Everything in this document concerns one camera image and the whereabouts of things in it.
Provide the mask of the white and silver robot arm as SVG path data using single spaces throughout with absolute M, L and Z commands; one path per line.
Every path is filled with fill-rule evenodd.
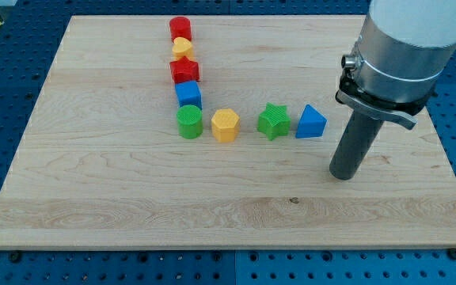
M 456 50 L 456 0 L 373 0 L 336 98 L 350 126 L 385 121 L 412 129 Z

